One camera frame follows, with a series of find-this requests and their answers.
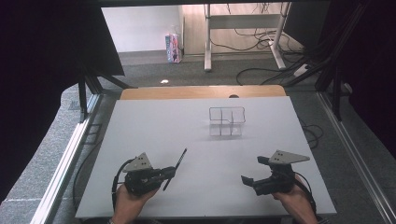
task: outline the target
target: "human hand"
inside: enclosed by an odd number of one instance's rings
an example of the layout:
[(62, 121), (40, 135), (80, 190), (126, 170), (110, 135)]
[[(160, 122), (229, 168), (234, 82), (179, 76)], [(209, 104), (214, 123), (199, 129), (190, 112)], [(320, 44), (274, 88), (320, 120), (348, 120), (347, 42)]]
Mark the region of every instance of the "human hand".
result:
[(143, 206), (158, 191), (155, 189), (142, 196), (135, 196), (128, 192), (122, 184), (117, 190), (116, 209), (111, 220), (115, 224), (127, 224), (132, 222), (143, 209)]
[(291, 189), (288, 193), (273, 193), (274, 199), (280, 200), (286, 211), (291, 214), (300, 224), (317, 224), (318, 220), (311, 207), (310, 202), (304, 191), (297, 185)]

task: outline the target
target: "wooden edge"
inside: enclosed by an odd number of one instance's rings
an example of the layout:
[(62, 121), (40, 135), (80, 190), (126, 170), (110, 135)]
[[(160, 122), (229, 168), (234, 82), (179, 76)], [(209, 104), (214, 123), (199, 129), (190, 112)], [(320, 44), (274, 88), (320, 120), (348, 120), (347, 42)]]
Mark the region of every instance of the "wooden edge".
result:
[(245, 97), (286, 96), (279, 85), (265, 86), (189, 86), (189, 87), (146, 87), (127, 89), (121, 100), (161, 100), (161, 99), (199, 99), (229, 98), (231, 95)]

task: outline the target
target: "gray plastic part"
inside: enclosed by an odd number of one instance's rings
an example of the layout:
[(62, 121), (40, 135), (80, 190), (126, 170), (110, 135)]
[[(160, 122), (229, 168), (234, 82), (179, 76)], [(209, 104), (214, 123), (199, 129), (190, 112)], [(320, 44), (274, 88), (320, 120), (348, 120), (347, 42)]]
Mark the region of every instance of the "gray plastic part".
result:
[(270, 164), (291, 164), (299, 161), (309, 161), (309, 157), (286, 151), (277, 150), (270, 158)]
[(134, 160), (129, 163), (125, 168), (122, 170), (124, 173), (132, 172), (132, 171), (140, 171), (140, 170), (147, 170), (152, 169), (151, 163), (149, 162), (149, 158), (146, 155), (146, 152), (140, 154), (140, 156), (134, 158)]

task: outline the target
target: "white wall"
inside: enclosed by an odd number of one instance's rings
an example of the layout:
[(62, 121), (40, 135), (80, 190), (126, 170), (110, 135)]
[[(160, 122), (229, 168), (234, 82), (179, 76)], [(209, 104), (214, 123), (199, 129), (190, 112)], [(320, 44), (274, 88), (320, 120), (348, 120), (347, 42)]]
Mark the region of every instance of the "white wall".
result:
[(180, 33), (179, 6), (104, 7), (117, 52), (165, 49), (165, 36)]

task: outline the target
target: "white table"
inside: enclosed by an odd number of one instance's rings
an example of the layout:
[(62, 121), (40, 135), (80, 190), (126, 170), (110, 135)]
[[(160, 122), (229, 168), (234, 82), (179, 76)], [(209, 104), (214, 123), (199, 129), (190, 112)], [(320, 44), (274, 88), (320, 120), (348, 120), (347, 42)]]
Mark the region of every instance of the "white table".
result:
[[(217, 106), (246, 109), (241, 136), (210, 136), (209, 107)], [(277, 149), (311, 158), (293, 170), (308, 179), (318, 214), (336, 213), (290, 98), (282, 96), (117, 101), (77, 217), (112, 216), (112, 179), (125, 161), (146, 152), (154, 168), (175, 166), (185, 147), (175, 178), (141, 217), (284, 216), (280, 202), (256, 196), (241, 181), (241, 175), (269, 177), (257, 156), (271, 157)]]

